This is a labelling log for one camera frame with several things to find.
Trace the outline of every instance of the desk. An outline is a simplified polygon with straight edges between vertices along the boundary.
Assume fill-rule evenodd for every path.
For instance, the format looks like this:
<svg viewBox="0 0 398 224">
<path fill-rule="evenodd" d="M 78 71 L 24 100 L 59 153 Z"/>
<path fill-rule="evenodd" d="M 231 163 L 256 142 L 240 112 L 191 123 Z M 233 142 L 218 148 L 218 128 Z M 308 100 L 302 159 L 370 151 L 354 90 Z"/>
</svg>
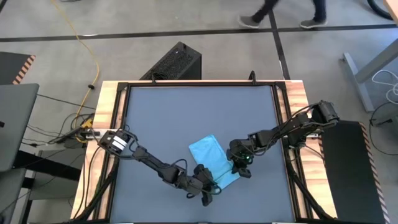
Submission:
<svg viewBox="0 0 398 224">
<path fill-rule="evenodd" d="M 398 3 L 395 0 L 384 0 L 384 5 L 388 8 L 390 15 L 398 24 Z M 365 86 L 365 81 L 369 80 L 377 71 L 384 68 L 388 63 L 398 57 L 398 39 L 393 41 L 386 49 L 379 53 L 373 60 L 371 60 L 362 69 L 358 69 L 354 63 L 353 58 L 348 52 L 343 54 L 343 60 L 346 64 L 348 75 L 352 79 L 356 91 L 359 93 L 362 104 L 366 112 L 374 111 L 370 95 Z"/>
<path fill-rule="evenodd" d="M 99 129 L 106 129 L 111 126 L 111 119 L 112 114 L 114 111 L 115 106 L 115 99 L 117 93 L 117 87 L 119 82 L 135 82 L 135 83 L 150 83 L 150 81 L 105 81 L 102 84 L 101 93 L 99 94 L 98 105 L 95 113 L 93 128 Z M 178 80 L 173 81 L 159 81 L 159 82 L 179 82 Z M 204 80 L 195 80 L 195 81 L 184 81 L 184 82 L 242 82 L 242 80 L 212 80 L 212 81 L 204 81 Z M 300 108 L 308 105 L 307 96 L 305 94 L 305 89 L 302 81 L 277 81 L 277 82 L 285 82 L 290 110 L 292 113 L 296 112 Z M 121 92 L 121 99 L 124 99 L 125 92 Z M 280 105 L 282 110 L 282 116 L 284 120 L 286 120 L 286 113 L 284 112 L 284 104 L 282 96 L 280 95 Z M 117 119 L 116 119 L 116 126 L 120 126 L 121 121 L 121 113 L 123 112 L 123 102 L 120 102 L 118 108 L 115 108 L 117 111 Z M 314 148 L 317 151 L 320 151 L 320 147 L 318 141 L 316 139 L 308 139 L 307 145 Z M 95 141 L 90 141 L 88 143 L 88 147 L 86 150 L 86 169 L 85 182 L 88 182 L 88 166 L 93 154 L 97 148 L 97 144 Z M 101 175 L 101 170 L 104 161 L 104 151 L 99 151 L 96 153 L 95 158 L 93 159 L 93 163 L 91 165 L 91 174 L 90 174 L 90 188 L 88 189 L 88 202 L 91 200 L 96 184 L 98 183 L 99 177 Z M 326 176 L 325 167 L 323 165 L 322 160 L 317 156 L 311 153 L 308 150 L 302 150 L 301 152 L 302 158 L 302 165 L 305 174 L 305 179 L 307 183 L 307 187 L 318 203 L 323 207 L 323 209 L 329 213 L 331 216 L 336 216 L 335 206 L 333 204 L 333 199 L 331 196 L 330 188 L 328 179 Z M 300 214 L 301 217 L 305 218 L 305 207 L 303 202 L 302 194 L 300 193 L 299 189 L 296 189 L 298 200 L 299 200 L 299 207 L 300 207 Z M 73 218 L 78 210 L 80 202 L 84 199 L 83 195 L 83 175 L 80 175 L 80 181 L 78 185 L 78 190 L 76 192 L 75 202 L 73 204 L 73 210 L 71 214 L 71 218 Z M 106 204 L 108 199 L 109 191 L 107 190 L 102 199 L 101 208 L 99 210 L 99 218 L 104 218 L 106 216 Z"/>
</svg>

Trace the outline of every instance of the shoe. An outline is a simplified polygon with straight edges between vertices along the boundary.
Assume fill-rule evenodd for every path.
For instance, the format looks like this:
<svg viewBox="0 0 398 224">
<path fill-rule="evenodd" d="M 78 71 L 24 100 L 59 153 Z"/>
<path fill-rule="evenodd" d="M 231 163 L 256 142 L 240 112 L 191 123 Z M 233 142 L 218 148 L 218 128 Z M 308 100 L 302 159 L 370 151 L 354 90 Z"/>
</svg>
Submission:
<svg viewBox="0 0 398 224">
<path fill-rule="evenodd" d="M 311 20 L 307 20 L 307 21 L 303 21 L 300 23 L 300 27 L 303 27 L 304 29 L 312 29 L 315 27 L 321 27 L 324 26 L 328 23 L 328 21 L 323 21 L 323 22 L 316 22 L 313 19 Z"/>
<path fill-rule="evenodd" d="M 238 23 L 243 27 L 252 28 L 252 29 L 258 29 L 260 27 L 260 23 L 254 22 L 251 19 L 251 16 L 239 16 Z"/>
</svg>

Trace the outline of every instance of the concrete floor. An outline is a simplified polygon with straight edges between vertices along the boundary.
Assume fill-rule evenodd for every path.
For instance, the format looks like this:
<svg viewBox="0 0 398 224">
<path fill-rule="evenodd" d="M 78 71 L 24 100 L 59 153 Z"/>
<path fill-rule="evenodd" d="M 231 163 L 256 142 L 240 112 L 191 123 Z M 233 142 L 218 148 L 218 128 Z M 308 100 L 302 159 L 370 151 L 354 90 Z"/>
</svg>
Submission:
<svg viewBox="0 0 398 224">
<path fill-rule="evenodd" d="M 57 2 L 79 34 L 236 29 L 237 15 L 250 14 L 262 4 L 262 0 Z M 297 27 L 301 20 L 312 17 L 313 6 L 310 1 L 285 0 L 274 9 L 274 14 L 278 27 Z M 370 11 L 365 0 L 328 1 L 328 19 L 329 26 L 393 24 Z M 271 27 L 268 18 L 262 27 Z M 8 0 L 0 13 L 0 30 L 0 38 L 72 35 L 49 0 Z M 357 66 L 362 67 L 397 37 L 397 29 L 280 33 L 290 77 L 304 80 L 309 102 L 330 100 L 342 119 L 365 124 L 370 115 L 364 112 L 339 59 L 343 52 L 349 52 Z M 178 41 L 203 54 L 203 79 L 247 79 L 251 70 L 260 79 L 283 79 L 270 32 L 86 40 L 101 68 L 97 90 L 86 105 L 96 106 L 103 80 L 139 79 Z M 0 51 L 36 55 L 22 83 L 38 83 L 39 93 L 74 103 L 80 103 L 95 75 L 89 53 L 74 40 L 0 42 Z M 398 73 L 398 61 L 390 63 L 388 69 Z M 75 111 L 75 106 L 38 97 L 30 124 L 57 131 L 63 119 Z M 379 148 L 393 153 L 398 153 L 396 134 L 388 125 L 373 129 Z M 46 139 L 28 131 L 26 136 Z M 398 158 L 373 151 L 391 221 L 398 223 Z M 29 221 L 61 222 L 69 217 L 70 210 L 67 199 L 34 202 Z M 13 223 L 18 222 L 18 215 L 15 216 Z"/>
</svg>

